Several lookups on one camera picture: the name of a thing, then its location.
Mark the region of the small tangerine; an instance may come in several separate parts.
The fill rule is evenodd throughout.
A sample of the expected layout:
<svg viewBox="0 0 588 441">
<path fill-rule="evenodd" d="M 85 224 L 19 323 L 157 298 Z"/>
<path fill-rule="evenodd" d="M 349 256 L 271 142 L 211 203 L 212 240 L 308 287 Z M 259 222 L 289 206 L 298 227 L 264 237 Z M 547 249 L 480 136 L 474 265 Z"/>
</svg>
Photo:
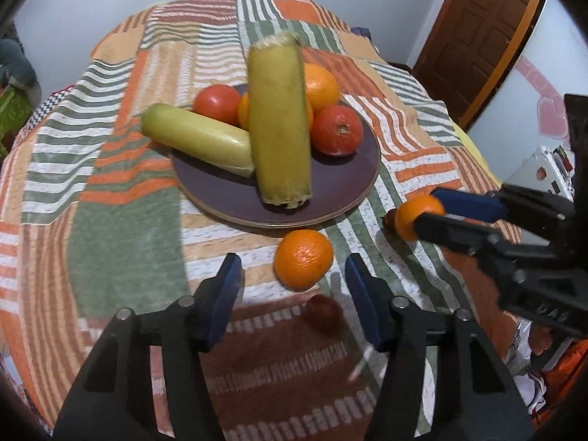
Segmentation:
<svg viewBox="0 0 588 441">
<path fill-rule="evenodd" d="M 422 195 L 403 203 L 394 216 L 394 229 L 399 237 L 408 242 L 419 239 L 415 221 L 424 213 L 445 215 L 445 206 L 432 195 Z"/>
<path fill-rule="evenodd" d="M 334 249 L 322 233 L 301 229 L 286 234 L 277 246 L 273 269 L 277 280 L 287 289 L 303 292 L 311 289 L 333 264 Z"/>
</svg>

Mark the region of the red tomato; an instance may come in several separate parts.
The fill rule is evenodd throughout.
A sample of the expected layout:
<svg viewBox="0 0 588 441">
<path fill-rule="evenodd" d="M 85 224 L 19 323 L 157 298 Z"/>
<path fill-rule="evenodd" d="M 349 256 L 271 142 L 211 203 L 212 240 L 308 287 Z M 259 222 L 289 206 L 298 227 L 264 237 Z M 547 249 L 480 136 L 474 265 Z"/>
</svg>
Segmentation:
<svg viewBox="0 0 588 441">
<path fill-rule="evenodd" d="M 312 146 L 327 156 L 354 154 L 364 138 L 361 118 L 346 105 L 330 105 L 315 115 L 311 128 Z"/>
<path fill-rule="evenodd" d="M 229 125 L 238 125 L 237 110 L 241 95 L 227 85 L 212 85 L 198 93 L 192 110 L 196 114 L 216 119 Z"/>
</svg>

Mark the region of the yellow-green sugarcane piece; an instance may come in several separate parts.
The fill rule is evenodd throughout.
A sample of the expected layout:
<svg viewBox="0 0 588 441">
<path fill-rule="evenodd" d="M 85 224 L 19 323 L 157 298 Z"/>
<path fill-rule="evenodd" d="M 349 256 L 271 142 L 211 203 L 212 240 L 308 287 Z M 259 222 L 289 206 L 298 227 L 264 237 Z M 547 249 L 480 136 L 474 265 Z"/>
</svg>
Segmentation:
<svg viewBox="0 0 588 441">
<path fill-rule="evenodd" d="M 243 177 L 254 172 L 249 133 L 225 122 L 166 104 L 153 104 L 140 116 L 149 139 Z"/>
</svg>

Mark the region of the large orange with sticker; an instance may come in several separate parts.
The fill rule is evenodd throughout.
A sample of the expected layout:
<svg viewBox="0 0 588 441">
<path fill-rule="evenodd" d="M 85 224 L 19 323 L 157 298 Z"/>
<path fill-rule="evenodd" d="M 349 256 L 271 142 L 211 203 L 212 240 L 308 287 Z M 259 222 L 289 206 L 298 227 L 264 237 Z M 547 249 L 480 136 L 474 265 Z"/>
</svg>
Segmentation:
<svg viewBox="0 0 588 441">
<path fill-rule="evenodd" d="M 249 111 L 249 94 L 245 92 L 241 94 L 240 101 L 237 107 L 237 121 L 241 129 L 249 130 L 249 122 L 248 122 L 248 111 Z M 306 101 L 306 115 L 307 115 L 307 122 L 308 128 L 313 125 L 314 121 L 314 112 L 312 105 L 309 101 Z"/>
</svg>

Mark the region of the yellow sugarcane piece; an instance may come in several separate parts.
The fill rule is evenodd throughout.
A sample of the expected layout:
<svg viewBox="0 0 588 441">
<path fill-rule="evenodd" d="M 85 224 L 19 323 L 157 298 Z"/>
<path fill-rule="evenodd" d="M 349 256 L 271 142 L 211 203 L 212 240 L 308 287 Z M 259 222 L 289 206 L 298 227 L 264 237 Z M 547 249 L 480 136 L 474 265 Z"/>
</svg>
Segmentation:
<svg viewBox="0 0 588 441">
<path fill-rule="evenodd" d="M 283 32 L 250 47 L 248 130 L 261 200 L 295 209 L 312 197 L 311 143 L 297 36 Z"/>
</svg>

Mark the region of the small dark red fruit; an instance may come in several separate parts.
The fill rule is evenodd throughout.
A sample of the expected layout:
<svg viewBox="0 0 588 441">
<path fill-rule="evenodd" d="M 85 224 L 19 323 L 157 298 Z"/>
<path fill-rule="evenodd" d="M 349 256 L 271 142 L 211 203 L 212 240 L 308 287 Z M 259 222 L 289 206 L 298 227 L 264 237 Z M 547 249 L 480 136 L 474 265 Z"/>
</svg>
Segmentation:
<svg viewBox="0 0 588 441">
<path fill-rule="evenodd" d="M 342 327 L 343 311 L 335 300 L 324 295 L 315 295 L 305 304 L 303 319 L 318 333 L 334 336 Z"/>
</svg>

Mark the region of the white box with stickers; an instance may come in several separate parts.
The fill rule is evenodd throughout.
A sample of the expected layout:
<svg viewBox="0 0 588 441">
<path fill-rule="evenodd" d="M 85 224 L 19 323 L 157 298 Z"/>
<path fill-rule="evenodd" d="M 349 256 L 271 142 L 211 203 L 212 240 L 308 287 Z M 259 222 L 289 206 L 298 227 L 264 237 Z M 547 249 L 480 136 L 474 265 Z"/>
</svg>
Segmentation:
<svg viewBox="0 0 588 441">
<path fill-rule="evenodd" d="M 521 166 L 507 178 L 505 183 L 573 200 L 573 172 L 574 168 L 561 146 L 557 146 L 556 149 L 539 146 L 534 153 L 522 161 Z"/>
</svg>

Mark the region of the purple round plate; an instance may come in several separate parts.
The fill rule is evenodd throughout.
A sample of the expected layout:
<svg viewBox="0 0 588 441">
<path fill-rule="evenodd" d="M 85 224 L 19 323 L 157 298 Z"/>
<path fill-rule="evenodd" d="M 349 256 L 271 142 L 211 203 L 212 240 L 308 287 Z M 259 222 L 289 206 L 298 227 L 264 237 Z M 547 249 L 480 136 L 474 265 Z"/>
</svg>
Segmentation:
<svg viewBox="0 0 588 441">
<path fill-rule="evenodd" d="M 263 229 L 314 226 L 359 205 L 378 175 L 379 142 L 365 118 L 357 115 L 363 123 L 364 138 L 350 156 L 319 153 L 310 135 L 312 197 L 295 209 L 264 203 L 256 174 L 249 178 L 231 174 L 179 151 L 171 156 L 173 170 L 186 196 L 218 219 Z"/>
</svg>

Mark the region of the striped patchwork bedspread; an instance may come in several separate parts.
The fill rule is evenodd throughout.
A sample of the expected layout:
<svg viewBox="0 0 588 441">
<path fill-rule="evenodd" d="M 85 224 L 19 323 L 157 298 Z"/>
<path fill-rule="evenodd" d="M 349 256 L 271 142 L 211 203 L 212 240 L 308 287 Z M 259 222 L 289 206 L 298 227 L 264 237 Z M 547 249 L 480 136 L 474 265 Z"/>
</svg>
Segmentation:
<svg viewBox="0 0 588 441">
<path fill-rule="evenodd" d="M 378 139 L 374 187 L 327 224 L 334 263 L 318 290 L 347 322 L 323 337 L 303 294 L 273 273 L 276 235 L 234 228 L 180 191 L 168 156 L 140 134 L 154 103 L 188 107 L 212 84 L 246 80 L 258 39 L 297 33 L 306 61 L 337 79 Z M 229 440 L 360 440 L 386 359 L 366 344 L 341 275 L 359 253 L 392 290 L 429 311 L 467 308 L 500 354 L 516 331 L 471 259 L 382 232 L 385 213 L 435 186 L 483 192 L 495 181 L 476 149 L 407 72 L 311 0 L 178 0 L 137 13 L 95 47 L 87 70 L 36 129 L 20 132 L 1 175 L 1 327 L 20 396 L 47 426 L 118 308 L 163 309 L 218 270 L 244 266 L 242 302 L 202 359 Z"/>
</svg>

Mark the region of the orange on plate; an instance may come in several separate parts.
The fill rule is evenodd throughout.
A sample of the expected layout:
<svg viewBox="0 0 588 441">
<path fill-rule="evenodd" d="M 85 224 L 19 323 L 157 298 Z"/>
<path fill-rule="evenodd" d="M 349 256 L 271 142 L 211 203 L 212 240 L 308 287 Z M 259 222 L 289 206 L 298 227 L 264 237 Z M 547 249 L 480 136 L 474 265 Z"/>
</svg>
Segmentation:
<svg viewBox="0 0 588 441">
<path fill-rule="evenodd" d="M 305 94 L 315 114 L 337 105 L 341 90 L 334 75 L 322 66 L 305 63 Z"/>
</svg>

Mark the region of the brown wooden door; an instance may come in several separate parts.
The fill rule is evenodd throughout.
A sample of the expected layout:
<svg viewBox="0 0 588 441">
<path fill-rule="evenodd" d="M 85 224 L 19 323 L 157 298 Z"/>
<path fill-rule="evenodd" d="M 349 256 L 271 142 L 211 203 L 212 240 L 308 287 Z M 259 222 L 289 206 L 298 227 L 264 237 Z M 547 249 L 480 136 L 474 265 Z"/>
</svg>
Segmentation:
<svg viewBox="0 0 588 441">
<path fill-rule="evenodd" d="M 522 52 L 545 0 L 444 0 L 413 72 L 462 129 Z"/>
</svg>

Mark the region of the blue bag by bed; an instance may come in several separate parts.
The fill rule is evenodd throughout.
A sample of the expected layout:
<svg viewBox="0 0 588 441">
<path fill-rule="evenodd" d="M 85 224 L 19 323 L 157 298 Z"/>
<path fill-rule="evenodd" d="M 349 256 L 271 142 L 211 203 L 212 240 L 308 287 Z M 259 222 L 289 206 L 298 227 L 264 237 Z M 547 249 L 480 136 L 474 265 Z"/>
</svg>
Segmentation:
<svg viewBox="0 0 588 441">
<path fill-rule="evenodd" d="M 369 41 L 372 40 L 371 31 L 365 27 L 352 27 L 351 32 L 357 36 L 367 38 Z"/>
</svg>

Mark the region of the red tomato on plate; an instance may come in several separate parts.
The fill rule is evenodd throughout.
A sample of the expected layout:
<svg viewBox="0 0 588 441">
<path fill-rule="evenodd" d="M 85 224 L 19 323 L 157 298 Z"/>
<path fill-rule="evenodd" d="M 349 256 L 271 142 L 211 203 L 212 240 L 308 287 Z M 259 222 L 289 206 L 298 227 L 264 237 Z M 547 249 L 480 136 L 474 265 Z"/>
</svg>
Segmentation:
<svg viewBox="0 0 588 441">
<path fill-rule="evenodd" d="M 237 110 L 241 95 L 227 85 L 212 85 L 198 93 L 192 110 L 196 114 L 216 119 L 229 125 L 238 125 Z"/>
</svg>

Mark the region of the green box of clutter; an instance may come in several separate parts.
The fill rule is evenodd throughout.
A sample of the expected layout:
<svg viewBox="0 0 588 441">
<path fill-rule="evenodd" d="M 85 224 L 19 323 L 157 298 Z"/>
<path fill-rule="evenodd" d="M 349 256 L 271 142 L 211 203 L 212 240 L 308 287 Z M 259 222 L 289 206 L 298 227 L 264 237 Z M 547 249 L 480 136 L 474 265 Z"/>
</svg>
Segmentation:
<svg viewBox="0 0 588 441">
<path fill-rule="evenodd" d="M 32 115 L 33 108 L 26 94 L 13 86 L 3 89 L 0 98 L 0 150 L 1 159 L 10 152 L 20 129 Z"/>
</svg>

